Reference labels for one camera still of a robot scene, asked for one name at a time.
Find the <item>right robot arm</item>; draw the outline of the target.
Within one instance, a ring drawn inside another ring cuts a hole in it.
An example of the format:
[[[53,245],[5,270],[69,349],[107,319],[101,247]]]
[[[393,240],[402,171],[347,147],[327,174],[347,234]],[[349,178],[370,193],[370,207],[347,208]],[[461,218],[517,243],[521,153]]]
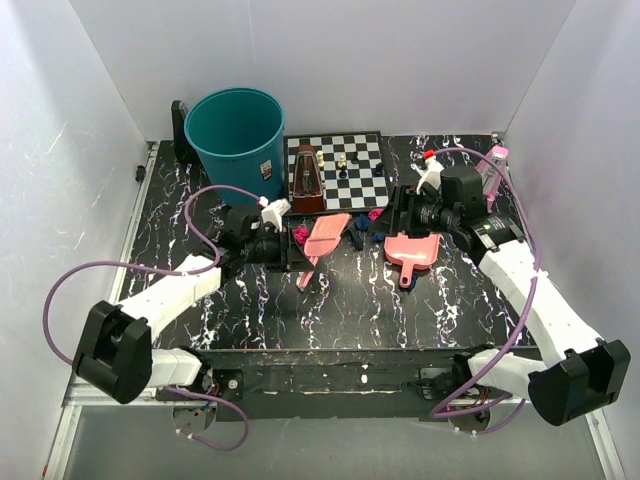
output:
[[[440,185],[397,185],[371,228],[392,239],[449,235],[456,247],[497,287],[519,321],[501,347],[474,347],[455,356],[454,391],[431,412],[450,418],[448,404],[486,387],[531,402],[549,424],[560,426],[617,401],[631,354],[607,341],[563,298],[529,245],[523,225],[489,211],[482,179],[471,166],[439,174]]]

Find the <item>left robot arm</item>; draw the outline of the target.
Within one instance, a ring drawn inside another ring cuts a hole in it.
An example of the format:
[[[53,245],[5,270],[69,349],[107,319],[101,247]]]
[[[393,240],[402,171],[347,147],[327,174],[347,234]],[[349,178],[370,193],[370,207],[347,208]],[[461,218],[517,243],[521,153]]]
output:
[[[234,279],[246,266],[271,272],[309,272],[283,217],[290,205],[276,200],[260,211],[228,208],[217,248],[203,246],[178,270],[118,304],[100,301],[88,313],[72,369],[76,376],[121,404],[147,388],[179,387],[205,398],[215,381],[211,364],[188,347],[153,344],[177,317]]]

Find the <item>pink dustpan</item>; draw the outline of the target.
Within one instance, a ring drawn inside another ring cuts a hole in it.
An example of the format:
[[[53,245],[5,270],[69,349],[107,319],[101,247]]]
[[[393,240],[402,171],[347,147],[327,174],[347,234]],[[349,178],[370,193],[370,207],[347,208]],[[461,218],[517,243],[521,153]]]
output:
[[[384,253],[388,261],[400,267],[399,286],[409,288],[415,271],[426,270],[438,258],[441,236],[430,234],[424,238],[410,238],[404,234],[387,237]]]

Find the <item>pink hand brush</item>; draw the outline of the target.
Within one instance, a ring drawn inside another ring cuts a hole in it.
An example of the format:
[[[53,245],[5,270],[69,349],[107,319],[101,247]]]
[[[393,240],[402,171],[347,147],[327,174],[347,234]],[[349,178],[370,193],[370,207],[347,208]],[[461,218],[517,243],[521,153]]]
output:
[[[304,254],[311,262],[310,271],[299,275],[296,286],[304,291],[309,284],[320,258],[332,253],[340,243],[342,233],[351,220],[349,213],[337,213],[319,217],[304,245]]]

